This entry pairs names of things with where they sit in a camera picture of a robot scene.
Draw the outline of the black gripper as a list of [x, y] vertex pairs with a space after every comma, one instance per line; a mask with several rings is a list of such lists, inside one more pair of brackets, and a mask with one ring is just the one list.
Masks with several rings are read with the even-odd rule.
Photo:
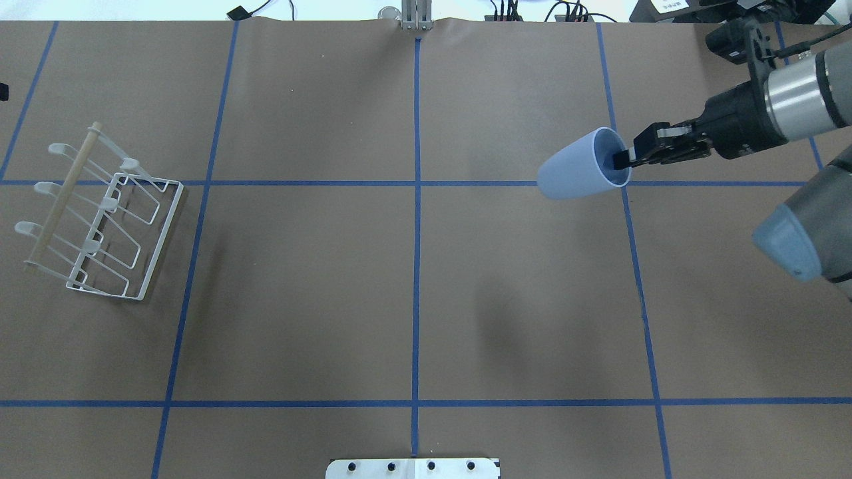
[[612, 167], [675, 164], [712, 152], [735, 160], [780, 146], [783, 136], [767, 109], [768, 101], [764, 84], [739, 84], [708, 99], [697, 118], [648, 125], [633, 140], [632, 150], [612, 155]]

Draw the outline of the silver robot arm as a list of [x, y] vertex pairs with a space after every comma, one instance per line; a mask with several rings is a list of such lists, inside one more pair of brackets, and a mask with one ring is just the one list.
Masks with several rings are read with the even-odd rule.
[[817, 137], [850, 131], [850, 43], [775, 68], [757, 51], [751, 76], [712, 95], [693, 118], [654, 122], [609, 159], [617, 173], [714, 154], [792, 167], [791, 196], [755, 228], [752, 240], [791, 278], [822, 279], [850, 296], [850, 145], [833, 158]]

